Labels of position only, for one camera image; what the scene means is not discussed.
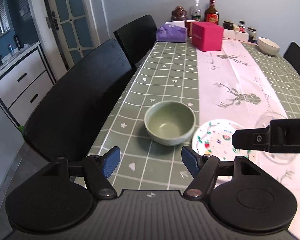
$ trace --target white cabinet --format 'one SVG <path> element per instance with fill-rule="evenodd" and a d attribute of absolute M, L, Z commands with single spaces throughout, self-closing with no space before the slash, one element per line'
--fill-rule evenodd
<path fill-rule="evenodd" d="M 24 125 L 42 98 L 52 87 L 52 82 L 45 71 L 40 75 L 9 108 L 10 113 L 20 125 Z"/>
<path fill-rule="evenodd" d="M 24 57 L 0 80 L 2 102 L 9 108 L 17 97 L 45 70 L 39 51 L 35 50 Z"/>
<path fill-rule="evenodd" d="M 16 127 L 26 123 L 53 81 L 39 43 L 0 71 L 0 105 Z"/>

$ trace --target chair backrest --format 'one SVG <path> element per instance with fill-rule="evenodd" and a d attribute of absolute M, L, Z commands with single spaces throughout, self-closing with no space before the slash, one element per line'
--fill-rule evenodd
<path fill-rule="evenodd" d="M 24 125 L 25 141 L 48 161 L 81 160 L 134 72 L 117 41 L 106 41 L 42 99 Z"/>
<path fill-rule="evenodd" d="M 136 19 L 114 32 L 132 67 L 143 59 L 152 48 L 156 37 L 157 26 L 151 15 Z"/>
<path fill-rule="evenodd" d="M 296 43 L 291 42 L 283 57 L 300 75 L 300 47 Z"/>

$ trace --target drawer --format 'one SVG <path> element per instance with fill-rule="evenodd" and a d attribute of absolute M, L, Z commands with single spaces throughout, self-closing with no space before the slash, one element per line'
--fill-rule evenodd
<path fill-rule="evenodd" d="M 0 80 L 0 98 L 7 108 L 43 71 L 44 64 L 35 50 Z"/>
<path fill-rule="evenodd" d="M 48 73 L 45 71 L 13 103 L 9 111 L 20 125 L 26 123 L 32 111 L 52 86 Z"/>

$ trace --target purple tissue box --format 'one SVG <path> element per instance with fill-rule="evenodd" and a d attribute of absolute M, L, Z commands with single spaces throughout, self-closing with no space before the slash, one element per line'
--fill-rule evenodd
<path fill-rule="evenodd" d="M 176 25 L 165 24 L 157 29 L 157 41 L 186 43 L 187 29 Z"/>

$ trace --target white plate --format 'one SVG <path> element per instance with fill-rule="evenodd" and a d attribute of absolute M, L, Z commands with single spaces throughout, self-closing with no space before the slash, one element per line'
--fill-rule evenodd
<path fill-rule="evenodd" d="M 256 151 L 238 150 L 232 146 L 232 135 L 238 129 L 244 129 L 244 127 L 226 119 L 206 122 L 194 133 L 192 149 L 199 155 L 212 154 L 221 161 L 234 161 L 234 157 L 241 155 L 257 163 Z M 231 179 L 231 176 L 220 178 Z"/>

